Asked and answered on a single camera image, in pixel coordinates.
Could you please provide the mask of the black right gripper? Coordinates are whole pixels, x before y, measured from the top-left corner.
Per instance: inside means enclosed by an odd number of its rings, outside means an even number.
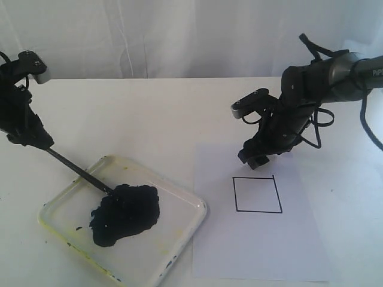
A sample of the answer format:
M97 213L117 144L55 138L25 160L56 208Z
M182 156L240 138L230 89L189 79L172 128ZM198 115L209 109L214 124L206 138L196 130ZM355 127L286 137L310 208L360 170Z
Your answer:
M273 110L261 120L258 132L244 142L238 152L239 159L257 169L269 162L268 155L290 151L299 143L300 134L316 107L314 103L291 107L277 100Z

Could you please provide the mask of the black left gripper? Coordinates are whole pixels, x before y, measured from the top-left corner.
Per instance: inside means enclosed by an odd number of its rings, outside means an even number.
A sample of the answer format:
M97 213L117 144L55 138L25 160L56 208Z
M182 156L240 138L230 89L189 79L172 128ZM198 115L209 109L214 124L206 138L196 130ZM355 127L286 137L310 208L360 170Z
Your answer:
M24 86L1 89L1 131L12 144L48 149L54 140L30 107L32 94Z

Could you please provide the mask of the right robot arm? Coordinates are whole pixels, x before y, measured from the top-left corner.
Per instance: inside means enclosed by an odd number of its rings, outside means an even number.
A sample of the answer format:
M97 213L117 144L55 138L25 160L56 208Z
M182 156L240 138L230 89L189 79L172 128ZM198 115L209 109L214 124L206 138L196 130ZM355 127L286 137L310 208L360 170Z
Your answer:
M236 101L232 114L236 119L256 112L259 129L244 142L238 158L256 169L269 162L270 155L289 152L305 142L319 149L319 129L333 121L321 123L318 114L324 103L361 102L360 121L371 141L382 148L382 142L366 122L367 96L382 87L382 57L362 58L344 51L329 59L313 60L310 65L290 66L281 77L281 95L275 98L266 88L259 88Z

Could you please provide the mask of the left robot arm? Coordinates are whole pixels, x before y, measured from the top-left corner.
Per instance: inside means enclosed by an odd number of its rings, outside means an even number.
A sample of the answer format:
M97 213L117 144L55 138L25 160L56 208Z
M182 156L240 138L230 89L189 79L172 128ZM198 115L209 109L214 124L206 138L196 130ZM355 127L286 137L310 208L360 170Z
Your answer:
M24 85L5 78L1 71L1 131L16 145L47 150L54 144L40 117L30 107L32 94Z

